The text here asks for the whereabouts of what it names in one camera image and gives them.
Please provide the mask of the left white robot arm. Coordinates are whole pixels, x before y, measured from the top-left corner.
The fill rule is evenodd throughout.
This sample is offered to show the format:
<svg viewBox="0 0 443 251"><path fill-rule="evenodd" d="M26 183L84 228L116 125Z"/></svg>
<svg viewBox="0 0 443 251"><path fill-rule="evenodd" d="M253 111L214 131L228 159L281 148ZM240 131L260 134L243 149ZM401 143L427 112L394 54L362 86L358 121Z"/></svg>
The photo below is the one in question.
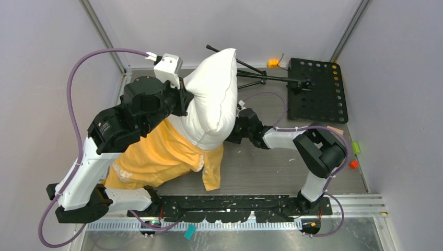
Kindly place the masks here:
<svg viewBox="0 0 443 251"><path fill-rule="evenodd" d="M91 223L107 213L134 210L155 216L159 197L150 186L135 190L114 189L100 182L111 164L169 115L186 116L193 95L184 81L139 77L124 86L120 103L99 112L88 128L81 161L65 178L47 186L50 199L59 203L59 223Z"/></svg>

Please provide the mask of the yellow printed pillowcase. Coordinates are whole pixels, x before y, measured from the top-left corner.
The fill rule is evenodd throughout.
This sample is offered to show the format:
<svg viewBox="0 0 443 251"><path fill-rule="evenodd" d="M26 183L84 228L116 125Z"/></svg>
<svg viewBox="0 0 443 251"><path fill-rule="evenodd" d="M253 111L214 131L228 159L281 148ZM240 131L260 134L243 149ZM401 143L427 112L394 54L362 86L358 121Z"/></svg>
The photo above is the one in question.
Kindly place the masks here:
<svg viewBox="0 0 443 251"><path fill-rule="evenodd" d="M204 151L164 120L145 138L130 145L109 167L102 182L108 188L158 187L189 172L202 172L207 191L220 188L224 147Z"/></svg>

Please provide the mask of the white pillow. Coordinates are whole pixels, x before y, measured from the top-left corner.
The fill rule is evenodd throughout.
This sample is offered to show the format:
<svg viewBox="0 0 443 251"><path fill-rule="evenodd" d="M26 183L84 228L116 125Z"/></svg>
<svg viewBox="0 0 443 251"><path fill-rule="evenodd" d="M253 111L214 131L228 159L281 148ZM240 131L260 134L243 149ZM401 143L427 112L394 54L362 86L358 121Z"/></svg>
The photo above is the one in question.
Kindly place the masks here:
<svg viewBox="0 0 443 251"><path fill-rule="evenodd" d="M237 114L236 49L228 48L205 60L184 78L194 98L185 117L168 121L191 144L202 150L218 148L232 132Z"/></svg>

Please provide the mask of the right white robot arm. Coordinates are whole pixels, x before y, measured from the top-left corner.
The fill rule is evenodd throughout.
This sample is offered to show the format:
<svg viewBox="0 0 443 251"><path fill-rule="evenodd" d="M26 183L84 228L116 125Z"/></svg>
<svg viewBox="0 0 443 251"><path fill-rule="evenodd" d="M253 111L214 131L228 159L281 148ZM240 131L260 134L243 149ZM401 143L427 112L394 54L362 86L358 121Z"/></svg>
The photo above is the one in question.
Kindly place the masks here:
<svg viewBox="0 0 443 251"><path fill-rule="evenodd" d="M317 123L301 128L264 125L250 108L239 111L227 141L240 144L242 139L259 149L290 149L300 154L309 172L296 202L307 215L319 208L331 179L351 159L349 144L331 128Z"/></svg>

